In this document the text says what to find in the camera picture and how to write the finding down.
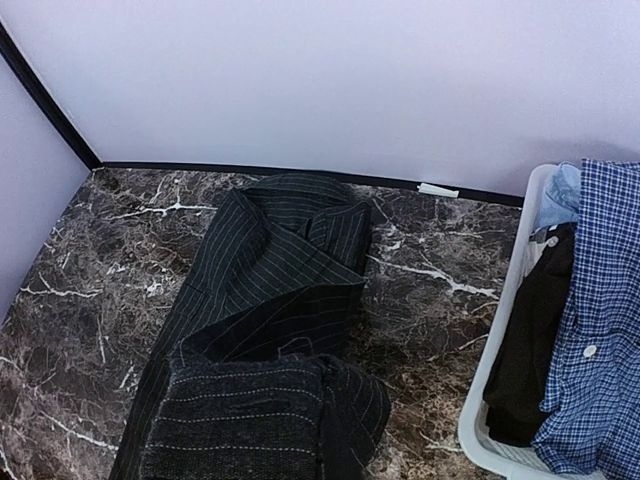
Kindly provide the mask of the black pinstriped long sleeve shirt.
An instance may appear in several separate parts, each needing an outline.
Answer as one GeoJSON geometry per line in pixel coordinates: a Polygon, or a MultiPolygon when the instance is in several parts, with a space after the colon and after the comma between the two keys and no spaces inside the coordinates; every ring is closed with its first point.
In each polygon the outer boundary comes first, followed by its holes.
{"type": "Polygon", "coordinates": [[[230,191],[138,383],[114,479],[360,479],[391,404],[346,361],[371,208],[308,174],[230,191]]]}

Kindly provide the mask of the white perforated plastic basket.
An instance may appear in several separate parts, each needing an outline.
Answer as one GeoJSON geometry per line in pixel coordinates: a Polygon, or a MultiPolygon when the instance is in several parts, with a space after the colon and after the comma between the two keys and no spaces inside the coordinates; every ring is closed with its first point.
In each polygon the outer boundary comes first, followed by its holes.
{"type": "Polygon", "coordinates": [[[548,215],[556,165],[528,181],[506,280],[458,421],[462,450],[505,479],[552,479],[530,443],[546,414],[543,399],[552,350],[569,292],[575,223],[548,215]]]}

